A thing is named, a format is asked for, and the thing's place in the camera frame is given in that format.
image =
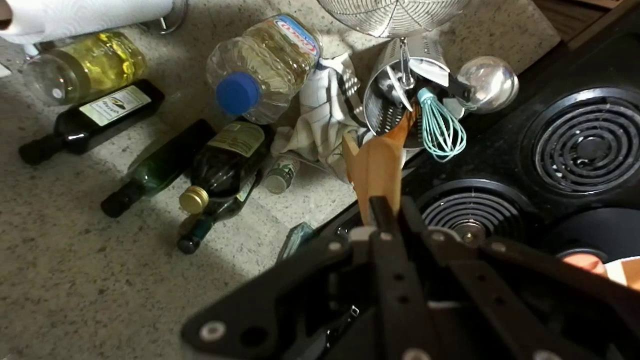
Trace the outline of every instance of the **metal bolt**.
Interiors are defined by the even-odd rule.
[[[223,338],[223,333],[225,333],[223,322],[206,322],[206,325],[199,329],[199,338],[202,338],[204,342],[218,342],[220,338]]]
[[[430,360],[430,356],[422,348],[408,348],[403,350],[402,360]]]
[[[536,350],[532,360],[562,360],[562,359],[549,350]]]
[[[379,235],[379,239],[381,239],[383,242],[393,241],[393,237],[392,237],[392,235],[387,235],[387,233],[381,233],[381,235]]]
[[[502,242],[491,242],[494,253],[505,253],[505,246]]]
[[[327,251],[331,251],[331,253],[340,253],[340,249],[342,249],[340,242],[330,242],[330,244],[327,244]]]
[[[443,235],[441,235],[441,233],[433,233],[433,235],[432,235],[432,241],[433,241],[433,242],[443,242]]]

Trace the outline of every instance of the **bottle label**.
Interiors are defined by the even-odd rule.
[[[259,127],[237,123],[223,127],[221,132],[218,132],[208,145],[250,159],[262,143],[264,132]]]
[[[294,43],[301,52],[320,59],[320,44],[311,35],[308,35],[294,18],[290,17],[276,17],[273,18],[279,32]]]
[[[94,121],[97,127],[105,127],[150,103],[152,98],[147,98],[139,89],[128,86],[79,106],[79,112]]]

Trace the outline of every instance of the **clear plastic bottle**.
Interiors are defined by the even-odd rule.
[[[297,21],[279,14],[220,43],[206,77],[225,115],[270,124],[290,106],[317,59],[317,40]]]

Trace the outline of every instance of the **stove burner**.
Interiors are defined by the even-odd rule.
[[[426,226],[449,229],[469,244],[487,237],[521,241],[524,235],[520,212],[486,191],[443,197],[424,211],[422,220]]]
[[[554,121],[536,149],[536,171],[562,194],[605,192],[640,166],[640,112],[605,101]]]

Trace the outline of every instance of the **blue bottle cap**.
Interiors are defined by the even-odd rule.
[[[215,89],[215,101],[225,115],[240,117],[259,103],[259,85],[245,73],[227,74]]]

